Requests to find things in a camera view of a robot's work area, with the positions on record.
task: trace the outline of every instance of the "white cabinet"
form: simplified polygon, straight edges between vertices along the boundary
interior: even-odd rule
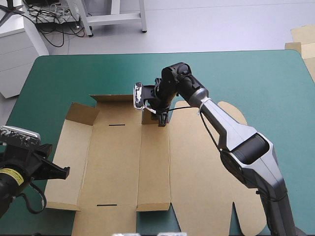
[[[43,55],[49,54],[32,22],[20,15],[6,21],[0,27],[0,93],[5,98],[19,95],[35,59]]]

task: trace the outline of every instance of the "cable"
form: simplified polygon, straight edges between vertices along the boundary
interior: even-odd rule
[[[60,25],[61,22],[60,22],[59,18],[61,18],[61,19],[67,24],[68,28],[72,31],[72,33],[67,33],[67,32],[64,32],[63,28],[62,28],[62,31],[60,31],[60,30],[57,30],[57,27],[56,27],[56,26],[54,27],[54,29],[45,30],[45,29],[41,28],[39,25],[37,25],[36,27],[37,27],[38,31],[40,31],[40,32],[43,34],[44,38],[45,38],[52,46],[54,46],[54,47],[62,47],[62,46],[64,45],[64,35],[65,35],[65,34],[67,34],[67,35],[76,35],[77,37],[84,37],[84,36],[85,36],[85,32],[83,32],[83,35],[79,35],[79,33],[80,33],[81,31],[83,31],[84,27],[82,27],[78,32],[75,32],[75,31],[72,29],[70,23],[66,20],[66,18],[65,18],[66,15],[71,15],[71,16],[73,17],[73,15],[72,15],[70,9],[65,8],[65,7],[61,7],[61,6],[57,6],[56,4],[52,4],[52,5],[49,6],[49,4],[47,3],[47,5],[48,5],[50,8],[51,8],[51,6],[53,6],[53,5],[55,6],[55,12],[53,12],[53,11],[49,11],[49,10],[43,10],[42,7],[39,8],[39,9],[36,9],[36,8],[34,8],[33,5],[28,5],[28,4],[25,2],[25,0],[23,0],[23,3],[24,3],[24,5],[26,5],[26,6],[28,7],[29,14],[30,14],[32,17],[35,18],[37,24],[39,23],[38,21],[40,21],[41,23],[44,23],[41,19],[45,20],[46,22],[49,22],[45,17],[43,17],[43,16],[46,16],[46,17],[52,17],[53,20],[54,20],[54,23],[59,23],[59,25]],[[25,16],[25,15],[23,15],[23,14],[19,14],[19,15],[21,15],[21,16],[27,18],[27,19],[30,20],[33,24],[35,24],[35,23],[33,22],[33,20],[30,19],[29,17],[27,17],[27,16]],[[54,31],[60,32],[60,33],[63,34],[63,42],[61,43],[61,45],[55,45],[55,44],[53,44],[53,43],[45,36],[45,34],[49,34],[49,33],[52,33],[52,32],[54,32]]]
[[[207,124],[206,124],[206,122],[205,122],[205,119],[203,118],[203,114],[202,114],[201,112],[200,112],[200,117],[201,117],[202,122],[203,122],[203,124],[204,124],[206,130],[208,131],[208,133],[209,133],[209,135],[210,135],[210,137],[211,137],[213,143],[215,144],[215,146],[216,146],[216,148],[218,149],[218,151],[221,152],[221,150],[220,150],[220,148],[219,148],[219,146],[218,146],[218,144],[217,144],[215,138],[213,137],[211,131],[209,130],[209,128],[208,128],[208,126],[207,126]]]
[[[8,10],[8,9],[4,9],[1,5],[0,5],[0,9],[2,9],[3,11],[14,12],[14,11],[11,11],[11,10]],[[35,23],[33,22],[33,20],[32,20],[31,18],[29,18],[29,17],[23,15],[22,13],[18,13],[18,12],[14,12],[14,13],[17,14],[17,15],[20,15],[20,16],[25,17],[26,19],[28,19],[29,21],[31,21],[31,22],[35,25]],[[63,42],[62,42],[61,45],[55,45],[55,44],[53,44],[51,41],[49,41],[49,39],[46,37],[45,34],[43,34],[43,36],[44,36],[44,38],[48,41],[48,43],[50,43],[50,44],[53,45],[54,47],[60,48],[60,47],[62,47],[62,46],[64,45],[64,34],[63,34]]]
[[[43,191],[37,187],[33,182],[30,182],[30,186],[37,192],[40,194],[41,198],[42,198],[42,209],[41,210],[34,210],[31,205],[30,205],[30,202],[26,196],[25,193],[20,193],[18,196],[16,196],[17,198],[18,197],[22,197],[24,200],[25,200],[25,204],[26,204],[26,208],[27,210],[32,213],[32,214],[39,214],[41,213],[47,206],[47,199],[46,199],[46,196],[45,194],[43,193]]]
[[[193,107],[190,107],[190,106],[187,106],[187,107],[176,107],[176,108],[173,108],[173,109],[166,109],[166,110],[164,110],[164,112],[171,112],[171,111],[174,111],[174,110],[179,110],[179,109],[184,109],[184,108],[193,108]]]

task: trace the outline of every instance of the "black cable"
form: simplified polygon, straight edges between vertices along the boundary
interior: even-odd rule
[[[14,11],[11,11],[11,10],[8,10],[8,9],[3,8],[1,5],[0,5],[0,9],[2,9],[3,11],[14,12]],[[23,15],[22,13],[18,13],[18,12],[14,12],[14,13],[17,14],[17,15],[20,15],[20,16],[25,17],[26,19],[28,19],[29,21],[31,21],[31,22],[35,25],[35,23],[33,22],[33,20],[32,20],[31,18],[29,18],[29,17]],[[64,34],[63,34],[63,43],[62,43],[61,45],[59,45],[59,46],[58,46],[58,45],[55,45],[55,44],[53,44],[51,41],[49,41],[45,34],[43,34],[43,36],[44,36],[44,38],[48,41],[48,43],[50,43],[50,44],[53,45],[54,47],[60,48],[60,47],[62,47],[62,46],[64,45]]]
[[[208,126],[207,126],[207,124],[206,124],[206,121],[205,121],[205,119],[203,118],[203,114],[202,114],[201,112],[200,112],[200,117],[201,117],[202,122],[203,122],[203,124],[204,124],[206,130],[208,131],[208,133],[209,133],[209,135],[210,135],[210,137],[211,137],[213,143],[215,144],[215,146],[216,146],[216,148],[218,149],[218,151],[221,152],[221,150],[220,150],[220,148],[219,148],[219,146],[218,146],[218,144],[217,144],[215,138],[213,137],[211,131],[209,130],[209,128],[208,128]]]
[[[187,106],[187,107],[176,107],[176,108],[173,108],[173,109],[166,109],[162,112],[171,112],[171,111],[174,111],[174,110],[179,110],[179,109],[184,109],[184,108],[193,108],[193,107],[190,107],[190,106]]]
[[[33,6],[31,5],[28,5],[25,0],[23,0],[23,3],[28,7],[28,11],[29,11],[29,14],[32,16],[32,17],[35,17],[36,19],[36,23],[38,24],[38,20],[41,22],[41,23],[44,23],[41,19],[39,18],[42,18],[43,20],[45,20],[46,22],[50,23],[46,18],[40,16],[40,15],[43,15],[43,16],[49,16],[49,17],[52,17],[53,20],[54,20],[54,23],[56,23],[55,21],[58,21],[59,24],[61,24],[61,22],[59,21],[56,13],[52,12],[52,11],[49,11],[49,10],[42,10],[41,8],[38,10],[38,9],[35,9]],[[60,32],[63,34],[63,43],[60,45],[60,46],[57,46],[57,45],[53,45],[46,37],[45,39],[50,43],[52,44],[53,46],[55,47],[62,47],[64,45],[64,34],[68,34],[68,35],[76,35],[77,37],[84,37],[85,36],[85,32],[83,32],[83,35],[79,35],[79,33],[84,29],[84,27],[82,27],[78,32],[75,32],[72,28],[71,28],[71,25],[70,23],[63,17],[63,20],[66,22],[67,26],[69,27],[69,29],[72,31],[72,33],[67,33],[67,32],[64,32],[64,30],[62,29],[62,31],[60,30],[57,30],[57,27],[55,26],[54,29],[51,29],[51,30],[45,30],[43,28],[41,28],[39,25],[37,25],[37,28],[39,29],[39,31],[42,33],[42,34],[48,34],[48,33],[52,33],[54,31],[56,32]]]
[[[33,182],[30,182],[30,186],[37,192],[40,194],[41,198],[42,198],[42,209],[41,210],[34,210],[31,205],[30,205],[30,202],[26,196],[25,193],[20,193],[18,196],[16,196],[17,198],[18,197],[22,197],[24,200],[25,200],[25,204],[26,204],[26,208],[27,210],[32,213],[32,214],[39,214],[41,213],[47,206],[47,199],[46,199],[46,196],[45,194],[43,193],[43,191],[37,187]]]

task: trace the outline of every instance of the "yellow label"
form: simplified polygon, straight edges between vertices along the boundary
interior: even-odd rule
[[[3,169],[0,169],[0,173],[5,173],[7,175],[10,175],[12,178],[15,179],[15,181],[18,183],[19,186],[24,182],[23,177],[16,170],[3,168]]]

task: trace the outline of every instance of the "cable tie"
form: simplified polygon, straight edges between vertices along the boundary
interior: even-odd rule
[[[197,115],[198,115],[198,116],[200,115],[200,111],[201,111],[202,106],[203,106],[207,101],[209,101],[209,100],[211,100],[211,98],[208,97],[205,101],[203,101],[203,102],[201,103],[201,105],[200,105],[200,107],[199,107],[199,110],[198,110],[198,112],[197,112]]]

